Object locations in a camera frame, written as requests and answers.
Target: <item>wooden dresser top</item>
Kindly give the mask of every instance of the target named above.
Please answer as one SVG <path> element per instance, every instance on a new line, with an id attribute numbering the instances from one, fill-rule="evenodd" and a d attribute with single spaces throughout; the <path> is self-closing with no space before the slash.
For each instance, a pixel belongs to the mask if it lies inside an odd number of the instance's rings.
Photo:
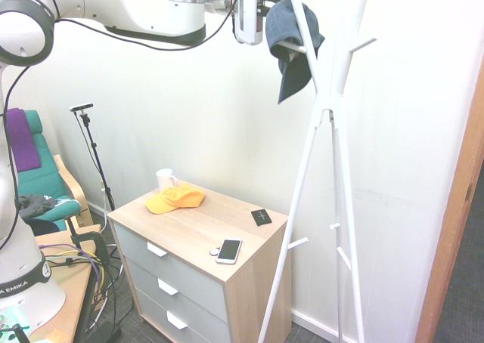
<path id="1" fill-rule="evenodd" d="M 178 181 L 177 186 L 183 183 L 186 182 Z M 159 193 L 156 189 L 112 211 L 108 217 L 198 270 L 227 282 L 271 236 L 285 228 L 287 216 L 266 209 L 272 223 L 258 227 L 251 211 L 262 207 L 198 188 L 206 195 L 196 208 L 155 215 L 144 201 L 156 196 Z M 217 264 L 216 258 L 209 254 L 226 237 L 243 240 L 235 265 Z"/>

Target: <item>chest of drawers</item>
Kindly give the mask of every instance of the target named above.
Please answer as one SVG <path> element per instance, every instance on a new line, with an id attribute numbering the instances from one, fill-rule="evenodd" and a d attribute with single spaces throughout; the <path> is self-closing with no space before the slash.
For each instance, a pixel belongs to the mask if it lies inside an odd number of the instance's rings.
<path id="1" fill-rule="evenodd" d="M 272 223 L 258 227 L 260 207 L 201 189 L 195 209 L 154 215 L 144 204 L 154 190 L 108 215 L 136 307 L 175 343 L 256 343 L 287 217 L 268 210 Z M 235 265 L 209 254 L 226 237 L 243 240 Z M 288 254 L 266 343 L 289 335 L 290 289 Z"/>

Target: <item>coat rack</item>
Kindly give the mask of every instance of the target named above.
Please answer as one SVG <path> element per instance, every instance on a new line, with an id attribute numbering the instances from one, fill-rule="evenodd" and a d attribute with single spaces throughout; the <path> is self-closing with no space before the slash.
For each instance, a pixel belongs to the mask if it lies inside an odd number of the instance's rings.
<path id="1" fill-rule="evenodd" d="M 337 242 L 337 285 L 338 285 L 338 339 L 339 343 L 343 342 L 343 267 L 346 265 L 351 270 L 352 287 L 353 287 L 353 302 L 355 306 L 356 330 L 358 335 L 358 343 L 365 343 L 365 333 L 363 327 L 363 317 L 361 312 L 361 295 L 360 295 L 360 281 L 358 274 L 358 259 L 356 255 L 356 238 L 355 238 L 355 219 L 353 214 L 351 181 L 349 177 L 349 155 L 348 143 L 346 136 L 346 125 L 343 115 L 343 93 L 348 78 L 349 67 L 353 53 L 362 49 L 363 47 L 376 41 L 376 39 L 368 39 L 363 42 L 357 40 L 358 31 L 365 11 L 367 0 L 355 0 L 348 2 L 345 17 L 342 17 L 337 31 L 336 47 L 334 52 L 333 70 L 330 80 L 324 80 L 318 69 L 318 61 L 316 59 L 315 50 L 312 47 L 311 34 L 306 22 L 306 17 L 303 10 L 301 0 L 291 0 L 294 14 L 296 15 L 299 31 L 302 36 L 303 47 L 295 48 L 293 45 L 285 45 L 299 52 L 305 53 L 311 70 L 312 81 L 314 82 L 316 97 L 315 105 L 312 111 L 311 122 L 309 123 L 309 130 L 306 137 L 304 151 L 302 153 L 302 161 L 299 166 L 299 172 L 296 179 L 296 187 L 293 193 L 293 199 L 290 206 L 287 226 L 284 233 L 284 238 L 279 254 L 278 265 L 276 267 L 275 278 L 272 283 L 271 292 L 267 308 L 265 309 L 264 320 L 262 321 L 262 328 L 259 335 L 258 343 L 263 343 L 272 309 L 274 308 L 275 298 L 278 293 L 279 284 L 281 282 L 282 273 L 284 270 L 284 263 L 287 257 L 287 251 L 293 247 L 304 243 L 307 238 L 290 243 L 291 234 L 293 232 L 294 217 L 296 215 L 297 207 L 303 189 L 303 183 L 306 177 L 306 170 L 308 168 L 309 156 L 312 146 L 314 144 L 315 133 L 321 125 L 324 111 L 329 112 L 330 123 L 332 128 L 333 141 L 333 164 L 334 164 L 334 187 L 335 187 L 335 207 L 336 215 L 334 224 L 330 226 L 331 230 L 336 231 Z M 330 84 L 330 95 L 325 98 L 322 94 L 323 85 Z M 344 207 L 346 210 L 346 226 L 348 229 L 349 241 L 349 256 L 343 251 L 341 246 L 341 232 L 343 219 L 341 216 L 342 198 L 341 190 L 343 188 Z"/>

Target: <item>white wall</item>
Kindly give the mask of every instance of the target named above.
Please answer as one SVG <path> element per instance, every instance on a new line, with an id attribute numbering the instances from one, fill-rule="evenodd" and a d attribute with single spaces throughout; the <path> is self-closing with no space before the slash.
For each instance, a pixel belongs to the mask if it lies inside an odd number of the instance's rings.
<path id="1" fill-rule="evenodd" d="M 305 0 L 327 41 L 329 76 L 341 0 Z M 133 1 L 140 8 L 147 0 Z M 156 17 L 156 10 L 151 10 Z M 208 33 L 221 22 L 207 17 Z M 371 343 L 414 341 L 482 58 L 482 0 L 369 0 L 346 113 L 361 295 Z M 19 69 L 10 67 L 4 91 Z M 288 213 L 314 91 L 277 105 L 281 75 L 267 44 L 231 26 L 191 51 L 163 53 L 58 24 L 52 55 L 13 107 L 36 108 L 52 149 L 102 205 L 99 176 L 68 106 L 94 103 L 92 134 L 116 204 L 155 188 L 170 167 L 186 181 Z M 327 118 L 316 137 L 293 239 L 293 308 L 337 328 L 333 177 Z M 355 338 L 348 275 L 345 333 Z"/>

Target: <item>robotic arm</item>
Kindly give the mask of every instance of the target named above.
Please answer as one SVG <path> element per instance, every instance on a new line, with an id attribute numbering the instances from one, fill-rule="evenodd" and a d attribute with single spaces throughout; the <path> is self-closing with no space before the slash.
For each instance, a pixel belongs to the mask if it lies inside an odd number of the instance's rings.
<path id="1" fill-rule="evenodd" d="M 231 13 L 241 43 L 262 41 L 260 0 L 168 0 L 162 20 L 137 20 L 125 0 L 0 0 L 0 62 L 28 66 L 42 62 L 53 45 L 54 22 L 95 20 L 117 35 L 196 45 L 206 36 L 205 11 Z"/>
<path id="2" fill-rule="evenodd" d="M 0 0 L 0 113 L 2 73 L 9 65 L 32 66 L 51 53 L 54 25 L 66 18 L 96 20 L 114 34 L 176 45 L 200 44 L 206 36 L 204 12 L 234 18 L 240 43 L 262 41 L 262 0 L 167 0 L 162 20 L 135 19 L 125 0 Z M 17 216 L 6 137 L 0 118 L 0 326 L 28 326 L 26 334 L 49 321 L 65 301 L 30 227 Z M 0 342 L 8 337 L 0 333 Z"/>

